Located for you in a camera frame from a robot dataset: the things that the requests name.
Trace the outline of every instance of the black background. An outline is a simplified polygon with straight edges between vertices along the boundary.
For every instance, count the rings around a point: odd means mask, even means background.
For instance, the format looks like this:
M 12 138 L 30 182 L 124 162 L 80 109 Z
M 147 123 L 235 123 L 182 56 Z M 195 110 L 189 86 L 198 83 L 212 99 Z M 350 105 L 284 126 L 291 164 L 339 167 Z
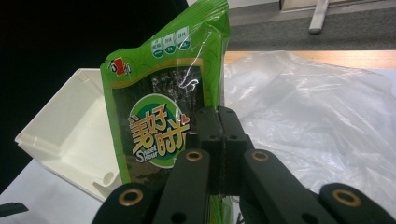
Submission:
M 0 6 L 0 192 L 32 159 L 14 139 L 79 68 L 136 48 L 185 0 L 5 1 Z

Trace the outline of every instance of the metal screw hole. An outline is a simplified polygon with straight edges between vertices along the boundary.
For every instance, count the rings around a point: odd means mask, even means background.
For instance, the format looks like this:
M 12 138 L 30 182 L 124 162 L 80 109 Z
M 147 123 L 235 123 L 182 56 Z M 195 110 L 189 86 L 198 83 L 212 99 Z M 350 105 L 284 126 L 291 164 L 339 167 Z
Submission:
M 332 196 L 339 202 L 346 206 L 358 207 L 361 205 L 361 199 L 353 192 L 346 189 L 335 189 Z
M 253 151 L 251 156 L 256 161 L 268 161 L 270 159 L 268 154 L 262 151 Z
M 201 152 L 199 151 L 191 151 L 186 154 L 186 158 L 189 161 L 198 161 L 200 160 L 204 155 L 202 155 Z
M 138 204 L 143 199 L 143 192 L 140 189 L 127 189 L 119 197 L 119 203 L 124 206 Z

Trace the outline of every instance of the green certification icon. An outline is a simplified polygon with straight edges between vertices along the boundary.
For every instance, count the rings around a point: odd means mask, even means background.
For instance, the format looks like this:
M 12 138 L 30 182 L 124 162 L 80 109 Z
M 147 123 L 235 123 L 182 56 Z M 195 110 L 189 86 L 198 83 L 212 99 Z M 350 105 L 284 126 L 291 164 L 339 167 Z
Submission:
M 161 38 L 151 41 L 151 53 L 155 58 L 163 56 L 163 41 Z
M 189 34 L 189 27 L 183 27 L 176 32 L 177 47 L 181 50 L 186 50 L 191 45 L 191 39 Z
M 172 33 L 163 38 L 163 47 L 167 54 L 174 54 L 176 51 L 175 34 Z

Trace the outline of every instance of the printed logo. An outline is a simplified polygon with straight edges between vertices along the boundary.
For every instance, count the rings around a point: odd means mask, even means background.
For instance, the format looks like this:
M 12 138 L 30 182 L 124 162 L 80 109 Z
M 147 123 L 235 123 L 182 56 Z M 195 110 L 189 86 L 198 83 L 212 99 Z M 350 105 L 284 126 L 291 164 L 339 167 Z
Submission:
M 116 73 L 118 77 L 131 74 L 131 66 L 128 63 L 124 63 L 121 57 L 111 60 L 108 68 Z
M 190 118 L 171 99 L 154 93 L 134 105 L 128 120 L 136 160 L 172 168 L 185 147 Z

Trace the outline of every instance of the table surface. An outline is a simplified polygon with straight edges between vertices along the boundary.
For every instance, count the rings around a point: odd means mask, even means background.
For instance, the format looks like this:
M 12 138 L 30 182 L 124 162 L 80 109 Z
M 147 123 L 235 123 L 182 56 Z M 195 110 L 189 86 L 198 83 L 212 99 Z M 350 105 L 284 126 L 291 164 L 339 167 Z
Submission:
M 227 51 L 224 63 L 246 56 L 255 51 Z M 290 51 L 308 60 L 355 68 L 396 69 L 396 50 L 331 50 L 331 51 Z
M 224 62 L 232 63 L 252 52 L 254 51 L 228 51 Z M 396 50 L 291 51 L 291 53 L 308 60 L 346 67 L 396 69 Z M 32 161 L 0 195 L 0 204 L 10 202 L 25 203 L 30 212 L 4 217 L 1 220 L 2 223 L 22 223 L 32 218 L 37 223 L 53 223 L 54 221 L 90 223 L 101 205 L 88 194 L 45 170 L 36 161 Z

